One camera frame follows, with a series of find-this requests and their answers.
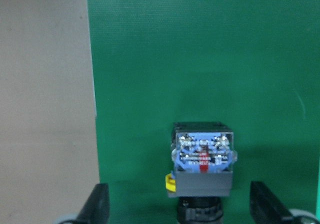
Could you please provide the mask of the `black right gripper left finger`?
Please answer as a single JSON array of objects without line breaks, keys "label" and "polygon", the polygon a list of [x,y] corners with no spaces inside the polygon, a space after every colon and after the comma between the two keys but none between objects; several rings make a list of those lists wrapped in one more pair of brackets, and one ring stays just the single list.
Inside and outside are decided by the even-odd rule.
[{"label": "black right gripper left finger", "polygon": [[96,184],[75,218],[76,223],[108,223],[110,218],[109,186]]}]

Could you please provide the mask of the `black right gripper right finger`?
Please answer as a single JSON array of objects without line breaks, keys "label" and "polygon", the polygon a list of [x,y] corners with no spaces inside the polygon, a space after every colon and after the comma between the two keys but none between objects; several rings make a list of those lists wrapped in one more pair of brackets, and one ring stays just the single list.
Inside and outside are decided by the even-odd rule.
[{"label": "black right gripper right finger", "polygon": [[249,196],[255,223],[293,223],[293,215],[262,181],[251,181]]}]

